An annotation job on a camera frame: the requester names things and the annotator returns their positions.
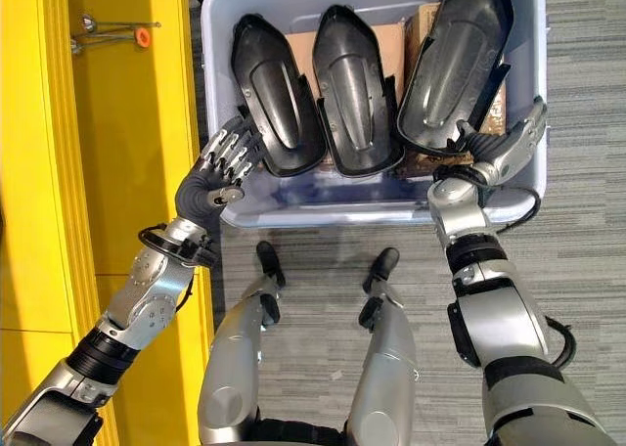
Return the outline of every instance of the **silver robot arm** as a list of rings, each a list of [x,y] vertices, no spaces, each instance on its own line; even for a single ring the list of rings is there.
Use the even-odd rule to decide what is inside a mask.
[[[485,192],[532,158],[545,115],[537,98],[527,118],[502,137],[460,122],[460,141],[475,164],[439,171],[428,191],[457,296],[448,316],[457,351],[484,374],[488,445],[613,445],[580,391],[548,360],[546,319],[482,208]]]
[[[137,354],[171,322],[194,268],[210,266],[207,220],[240,200],[244,178],[264,154],[257,132],[236,117],[202,150],[176,194],[178,216],[139,233],[144,247],[124,287],[94,329],[11,416],[3,444],[91,444],[102,426],[97,408],[117,390]]]

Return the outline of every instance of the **storage bin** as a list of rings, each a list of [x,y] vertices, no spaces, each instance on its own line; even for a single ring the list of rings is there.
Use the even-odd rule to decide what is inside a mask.
[[[369,24],[400,22],[423,3],[437,0],[204,0],[201,12],[209,131],[237,114],[244,103],[230,68],[233,27],[246,13],[261,14],[283,33],[316,30],[332,4],[352,6]],[[536,95],[546,99],[546,0],[513,0],[515,22],[505,50],[512,65],[507,78],[507,124],[529,111]],[[547,140],[512,184],[546,189]],[[246,198],[229,205],[223,219],[240,227],[305,227],[352,223],[430,222],[426,191],[430,180],[399,181],[386,175],[346,179],[314,169],[291,178],[256,171],[245,183]],[[532,206],[519,192],[498,192],[486,212],[510,222]]]

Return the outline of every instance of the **yellow shelf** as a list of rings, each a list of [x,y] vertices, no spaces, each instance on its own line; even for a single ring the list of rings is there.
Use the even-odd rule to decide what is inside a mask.
[[[161,27],[148,49],[116,43],[73,56],[84,12]],[[5,422],[121,287],[137,231],[174,216],[198,133],[188,0],[2,0],[2,18]],[[198,444],[207,272],[195,286],[101,412],[98,444]]]

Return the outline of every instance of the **black rubber foot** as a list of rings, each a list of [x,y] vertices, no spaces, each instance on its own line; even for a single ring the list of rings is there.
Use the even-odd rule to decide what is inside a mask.
[[[370,267],[370,275],[363,283],[363,290],[369,294],[374,279],[387,281],[399,260],[400,252],[397,248],[388,247],[383,250]]]
[[[285,286],[285,275],[281,268],[276,250],[267,241],[261,241],[256,245],[256,255],[263,267],[263,273],[268,277],[276,277],[276,284],[283,288]]]

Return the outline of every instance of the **robot forearm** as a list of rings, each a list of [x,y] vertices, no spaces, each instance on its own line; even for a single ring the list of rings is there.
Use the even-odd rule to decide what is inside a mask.
[[[162,232],[170,249],[199,243],[204,230],[176,218]],[[10,418],[3,433],[11,440],[90,444],[102,420],[96,408],[107,403],[140,350],[169,324],[193,266],[145,246],[135,257],[124,287],[94,329],[60,361]]]
[[[545,128],[541,99],[504,137],[460,124],[476,164],[444,170],[428,191],[457,296],[448,306],[461,357],[483,371],[489,445],[612,445],[569,379],[548,361],[546,319],[500,246],[483,192],[530,160]]]
[[[124,287],[94,329],[60,361],[9,419],[3,444],[91,444],[107,403],[137,354],[171,322],[196,266],[211,266],[206,223],[244,193],[264,155],[258,132],[229,120],[202,151],[176,194],[178,217],[139,233],[144,244]]]

